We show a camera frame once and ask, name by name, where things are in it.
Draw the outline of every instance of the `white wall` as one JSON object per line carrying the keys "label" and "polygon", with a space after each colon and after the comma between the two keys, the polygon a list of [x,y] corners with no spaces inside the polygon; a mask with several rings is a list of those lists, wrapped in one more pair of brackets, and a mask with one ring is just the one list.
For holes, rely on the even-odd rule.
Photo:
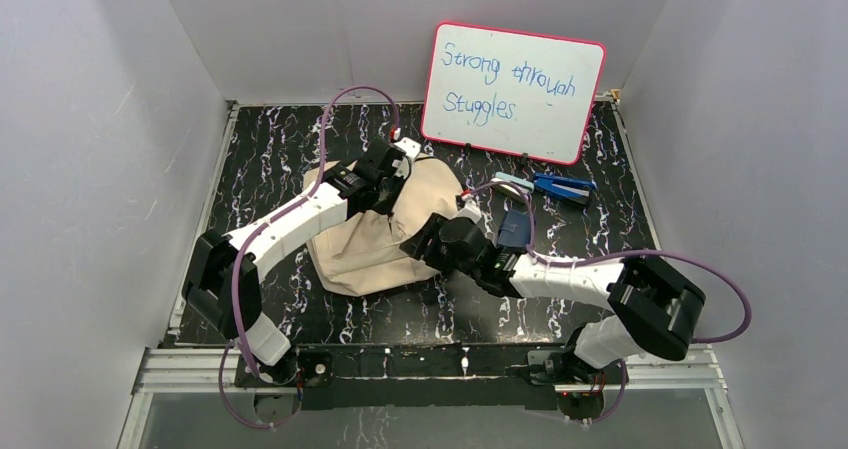
{"label": "white wall", "polygon": [[[171,0],[228,99],[321,102],[352,84],[423,100],[442,20],[597,40],[621,87],[666,0]],[[370,93],[363,97],[372,98]]]}
{"label": "white wall", "polygon": [[[726,269],[745,443],[848,447],[848,0],[669,0],[623,92],[660,240]],[[717,284],[699,331],[741,317]]]}
{"label": "white wall", "polygon": [[0,446],[114,447],[223,99],[168,0],[0,0]]}

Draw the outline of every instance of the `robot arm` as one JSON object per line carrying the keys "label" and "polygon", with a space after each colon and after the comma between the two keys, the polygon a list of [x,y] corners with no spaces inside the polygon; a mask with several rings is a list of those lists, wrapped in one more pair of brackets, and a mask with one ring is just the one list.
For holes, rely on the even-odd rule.
{"label": "robot arm", "polygon": [[[231,299],[234,262],[257,226],[268,226],[250,242],[239,275],[239,302],[251,351],[267,366],[276,365],[291,342],[262,312],[260,285],[280,261],[322,231],[373,210],[389,214],[409,177],[421,145],[404,138],[394,144],[373,141],[352,169],[337,164],[328,169],[316,192],[312,185],[288,204],[251,224],[220,234],[202,234],[195,243],[182,294],[225,338],[238,337]],[[285,217],[278,216],[287,211]]]}
{"label": "robot arm", "polygon": [[615,314],[575,331],[562,357],[529,361],[531,381],[585,382],[613,361],[643,352],[669,360],[686,356],[705,296],[663,259],[578,266],[528,254],[523,245],[496,245],[476,221],[460,216],[433,214],[401,249],[436,269],[459,270],[498,297],[565,298]]}

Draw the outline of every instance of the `handwritten text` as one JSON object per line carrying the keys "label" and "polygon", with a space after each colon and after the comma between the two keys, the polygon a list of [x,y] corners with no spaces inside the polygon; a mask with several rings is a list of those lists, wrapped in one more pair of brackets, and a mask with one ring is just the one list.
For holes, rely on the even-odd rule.
{"label": "handwritten text", "polygon": [[442,107],[447,112],[469,113],[469,122],[481,127],[488,124],[492,117],[512,119],[515,116],[515,104],[499,101],[497,92],[492,96],[491,101],[470,101],[461,94],[451,91],[445,96]]}
{"label": "handwritten text", "polygon": [[448,42],[445,44],[445,55],[442,57],[442,64],[450,66],[451,64],[461,67],[468,67],[479,70],[483,73],[483,82],[487,86],[491,86],[498,80],[498,72],[501,70],[501,61],[497,59],[488,59],[483,56],[473,56],[457,52],[454,54],[449,51],[454,50],[456,44]]}
{"label": "handwritten text", "polygon": [[568,79],[568,82],[562,82],[559,78],[554,82],[554,78],[545,74],[541,68],[530,66],[527,61],[524,61],[523,66],[515,66],[515,69],[512,70],[512,76],[518,79],[519,83],[544,88],[548,94],[566,96],[571,92],[571,97],[574,97],[573,75]]}

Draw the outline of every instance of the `red whiteboard frame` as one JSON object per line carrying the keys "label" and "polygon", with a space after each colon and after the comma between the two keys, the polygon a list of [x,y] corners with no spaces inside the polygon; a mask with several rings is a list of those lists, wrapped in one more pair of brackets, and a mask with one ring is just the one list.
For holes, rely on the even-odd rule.
{"label": "red whiteboard frame", "polygon": [[[595,97],[595,94],[598,93],[598,85],[601,83],[601,74],[604,73],[604,64],[606,63],[606,60],[607,60],[607,48],[603,44],[601,44],[600,42],[596,42],[596,41],[586,41],[586,40],[583,40],[583,39],[574,39],[574,38],[571,38],[571,37],[551,36],[551,35],[548,35],[548,34],[536,34],[536,33],[533,33],[533,32],[514,31],[512,29],[502,29],[502,28],[497,28],[497,27],[478,26],[476,24],[464,24],[462,22],[442,21],[442,22],[439,23],[438,26],[436,26],[436,31],[433,35],[433,56],[430,59],[430,72],[427,74],[427,92],[426,93],[428,95],[430,94],[430,79],[431,79],[431,76],[433,74],[433,63],[436,60],[436,35],[439,33],[439,28],[442,27],[442,26],[445,26],[445,25],[470,27],[472,29],[483,29],[483,30],[486,30],[486,31],[493,31],[493,32],[505,32],[505,33],[509,33],[509,34],[519,34],[519,35],[522,35],[522,36],[543,37],[543,38],[546,38],[546,39],[556,39],[556,40],[560,40],[560,41],[579,42],[581,44],[590,44],[590,45],[593,45],[593,46],[599,46],[601,48],[604,55],[603,55],[603,57],[601,57],[601,67],[598,70],[598,79],[595,80],[595,88],[592,90],[592,103],[589,104],[589,111],[586,113],[586,122],[583,124],[583,136],[580,138],[580,148],[577,151],[577,157],[573,161],[565,162],[565,161],[557,161],[557,160],[554,160],[554,159],[547,159],[547,158],[544,158],[544,157],[528,156],[530,159],[542,161],[542,162],[550,162],[552,164],[562,164],[564,166],[572,166],[572,165],[576,164],[577,161],[579,161],[580,158],[583,156],[583,141],[586,140],[586,129],[589,127],[589,117],[591,117],[591,115],[592,115],[592,106],[595,105],[594,97]],[[425,139],[430,140],[430,141],[444,142],[444,143],[447,143],[447,144],[456,144],[456,145],[459,145],[459,146],[465,146],[467,144],[465,142],[451,141],[451,140],[442,139],[442,138],[439,138],[439,137],[428,136],[427,133],[424,132],[424,129],[427,127],[426,126],[426,122],[427,122],[426,118],[427,118],[427,100],[425,99],[424,100],[424,114],[423,114],[422,119],[421,119],[421,135],[424,136]],[[503,150],[503,149],[492,149],[490,147],[475,146],[473,144],[468,144],[468,145],[470,145],[474,149],[483,149],[484,151],[499,152],[501,154],[509,154],[511,156],[518,156],[518,157],[523,156],[523,154],[519,154],[519,153],[516,153],[516,152],[511,152],[511,151],[507,151],[507,150]]]}

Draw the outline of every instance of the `black table surface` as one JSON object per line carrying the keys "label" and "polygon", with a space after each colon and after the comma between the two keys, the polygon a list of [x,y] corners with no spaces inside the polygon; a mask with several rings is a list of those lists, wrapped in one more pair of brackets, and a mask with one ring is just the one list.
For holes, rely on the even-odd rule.
{"label": "black table surface", "polygon": [[[538,252],[587,257],[654,247],[611,103],[595,103],[582,157],[573,166],[535,161],[524,166],[517,157],[426,141],[419,132],[422,106],[403,104],[400,111],[403,134],[445,161],[466,187],[488,182],[498,171],[524,179],[544,172],[595,182],[598,190],[586,209],[534,196]],[[244,226],[301,192],[304,173],[317,166],[321,113],[318,106],[239,110],[209,228],[227,232]],[[359,156],[368,141],[387,138],[390,124],[385,105],[337,107],[327,131],[328,160]],[[482,194],[480,203],[486,214],[482,223],[492,238],[512,202],[493,192]],[[604,315],[599,308],[566,300],[493,297],[459,276],[437,276],[365,297],[342,296],[323,289],[305,246],[268,274],[262,297],[265,313],[301,344],[554,342]],[[176,344],[224,342],[186,308]]]}

